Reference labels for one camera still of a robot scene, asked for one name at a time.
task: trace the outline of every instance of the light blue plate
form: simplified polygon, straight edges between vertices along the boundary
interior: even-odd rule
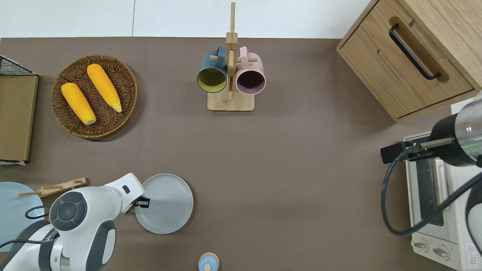
[[[28,226],[43,218],[28,219],[25,211],[43,205],[38,195],[19,197],[17,194],[33,192],[28,186],[14,182],[0,182],[0,244],[13,240]],[[44,215],[43,208],[29,213],[31,217]],[[9,251],[12,245],[0,248]]]

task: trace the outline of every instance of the brown tabletop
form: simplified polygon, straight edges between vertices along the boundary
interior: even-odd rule
[[[197,270],[208,251],[221,270],[449,270],[385,228],[380,148],[428,131],[444,108],[396,124],[338,55],[339,40],[239,39],[263,59],[267,86],[252,112],[213,112],[196,84],[216,38],[1,39],[0,54],[40,75],[26,166],[0,166],[0,181],[32,189],[87,177],[101,186],[134,173],[183,178],[194,194],[188,223],[169,235],[129,213],[103,270]],[[50,106],[57,75],[85,55],[127,64],[139,83],[132,118],[98,141],[69,134]],[[51,203],[56,196],[44,198]],[[389,212],[409,226],[403,166]],[[3,260],[6,253],[0,253]]]

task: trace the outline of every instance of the mug handle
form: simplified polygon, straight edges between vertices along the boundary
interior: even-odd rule
[[[243,47],[240,48],[240,60],[241,60],[241,68],[242,69],[249,68],[248,47],[243,46]]]
[[[214,66],[217,68],[221,68],[224,64],[225,58],[226,58],[226,47],[224,47],[223,45],[220,45],[217,48],[217,60]]]

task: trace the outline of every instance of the yellow corn cob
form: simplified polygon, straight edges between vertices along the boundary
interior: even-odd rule
[[[117,112],[122,112],[119,96],[104,69],[99,64],[90,64],[87,67],[87,74],[104,101]]]
[[[87,99],[85,99],[84,94],[82,94],[82,91],[76,84],[65,83],[62,85],[61,91],[68,105],[85,125],[95,122],[94,112],[92,112]]]

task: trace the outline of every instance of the wicker basket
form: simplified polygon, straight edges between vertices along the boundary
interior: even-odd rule
[[[99,64],[119,95],[122,112],[110,107],[87,75],[87,66]],[[85,125],[62,96],[64,83],[76,83],[89,102],[96,121]],[[121,128],[132,115],[137,102],[137,82],[127,65],[108,55],[88,55],[73,62],[57,77],[52,89],[52,110],[59,124],[69,133],[83,138],[107,136]]]

